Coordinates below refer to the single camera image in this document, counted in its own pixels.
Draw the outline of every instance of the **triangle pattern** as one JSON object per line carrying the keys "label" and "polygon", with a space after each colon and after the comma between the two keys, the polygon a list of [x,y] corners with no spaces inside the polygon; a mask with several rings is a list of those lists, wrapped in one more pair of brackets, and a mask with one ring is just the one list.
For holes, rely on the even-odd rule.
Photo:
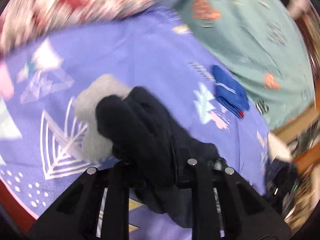
{"label": "triangle pattern", "polygon": [[0,140],[21,139],[22,135],[13,121],[7,106],[0,98]]}
{"label": "triangle pattern", "polygon": [[132,211],[132,210],[139,208],[141,206],[143,206],[142,203],[129,198],[129,211]]}
{"label": "triangle pattern", "polygon": [[61,67],[61,58],[52,48],[49,38],[46,38],[33,53],[32,60],[35,70],[50,71]]}
{"label": "triangle pattern", "polygon": [[129,233],[134,232],[134,231],[137,231],[138,229],[139,229],[138,227],[129,224]]}
{"label": "triangle pattern", "polygon": [[194,100],[193,103],[195,104],[201,123],[206,124],[212,119],[209,111],[215,109],[215,107],[210,103],[210,100],[213,100],[215,97],[201,82],[199,83],[199,88],[199,90],[193,91],[198,99],[198,101]]}
{"label": "triangle pattern", "polygon": [[60,90],[67,90],[73,86],[74,80],[62,69],[53,70],[50,72],[50,75],[52,75],[51,77],[54,78],[56,82],[50,79],[48,73],[37,71],[21,94],[20,102],[22,104],[34,102],[48,94]]}
{"label": "triangle pattern", "polygon": [[30,70],[28,62],[23,66],[23,68],[17,74],[17,83],[21,83],[29,78]]}
{"label": "triangle pattern", "polygon": [[1,154],[0,154],[0,165],[2,165],[2,166],[6,165],[3,158],[1,157]]}
{"label": "triangle pattern", "polygon": [[226,113],[228,109],[226,109],[223,105],[220,104],[221,112]]}

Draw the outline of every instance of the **teal blanket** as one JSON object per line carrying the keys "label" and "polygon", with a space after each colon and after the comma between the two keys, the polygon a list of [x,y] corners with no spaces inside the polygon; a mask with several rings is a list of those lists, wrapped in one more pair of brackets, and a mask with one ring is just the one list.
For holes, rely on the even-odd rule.
{"label": "teal blanket", "polygon": [[174,7],[234,73],[270,129],[314,100],[305,44],[279,0],[182,0]]}

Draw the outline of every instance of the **red patterned cloth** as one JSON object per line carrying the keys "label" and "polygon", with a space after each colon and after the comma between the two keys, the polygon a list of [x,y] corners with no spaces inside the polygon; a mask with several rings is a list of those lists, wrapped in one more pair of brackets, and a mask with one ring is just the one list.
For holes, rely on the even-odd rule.
{"label": "red patterned cloth", "polygon": [[155,0],[10,0],[0,17],[0,56],[52,30],[141,12]]}

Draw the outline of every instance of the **purple bedsheet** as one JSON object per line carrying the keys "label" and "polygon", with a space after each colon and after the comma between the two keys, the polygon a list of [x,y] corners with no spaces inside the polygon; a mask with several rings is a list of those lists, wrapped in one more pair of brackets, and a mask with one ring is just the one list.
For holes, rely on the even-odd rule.
{"label": "purple bedsheet", "polygon": [[[122,21],[56,32],[4,61],[2,71],[8,75],[0,84],[0,95],[5,95],[0,99],[0,178],[35,217],[85,169],[115,163],[68,155],[70,146],[81,150],[86,132],[73,113],[74,99],[106,73],[129,87],[146,86],[193,137],[214,143],[228,165],[264,193],[264,119],[251,104],[240,120],[214,99],[214,79],[206,69],[225,67],[174,12],[152,7]],[[139,227],[131,239],[191,239],[189,229],[146,206],[131,211],[129,222]]]}

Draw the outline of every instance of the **clothing pile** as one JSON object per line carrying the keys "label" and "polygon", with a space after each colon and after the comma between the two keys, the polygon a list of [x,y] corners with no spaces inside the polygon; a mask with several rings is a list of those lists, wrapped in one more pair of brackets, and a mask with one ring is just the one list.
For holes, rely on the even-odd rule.
{"label": "clothing pile", "polygon": [[132,208],[132,239],[154,239],[163,221],[185,240],[177,149],[222,160],[284,215],[297,172],[269,129],[315,92],[279,0],[10,0],[0,53],[0,179],[35,218],[87,168],[120,159],[147,182],[132,196],[149,208]]}

